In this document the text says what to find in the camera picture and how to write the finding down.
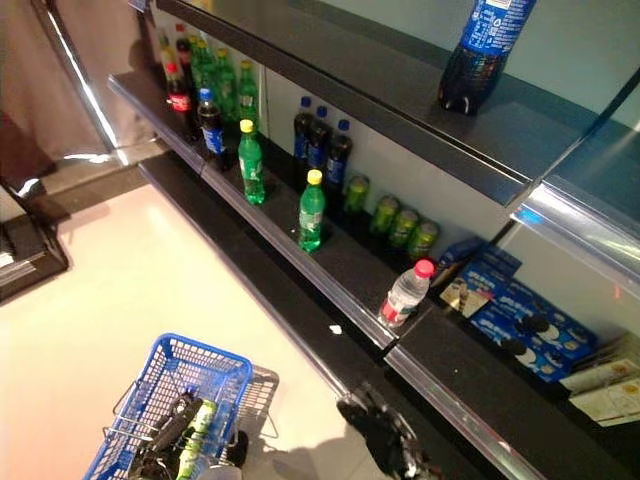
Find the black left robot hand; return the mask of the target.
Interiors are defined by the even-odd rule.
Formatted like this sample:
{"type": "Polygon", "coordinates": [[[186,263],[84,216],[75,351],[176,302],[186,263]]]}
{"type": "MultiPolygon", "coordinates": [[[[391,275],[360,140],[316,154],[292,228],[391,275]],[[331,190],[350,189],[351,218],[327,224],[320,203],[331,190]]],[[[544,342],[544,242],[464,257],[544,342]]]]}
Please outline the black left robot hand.
{"type": "Polygon", "coordinates": [[[193,429],[189,424],[194,420],[203,400],[191,394],[180,395],[171,405],[169,413],[155,424],[156,431],[149,440],[138,446],[128,479],[177,479],[180,455],[186,446],[184,434],[193,429]]]}

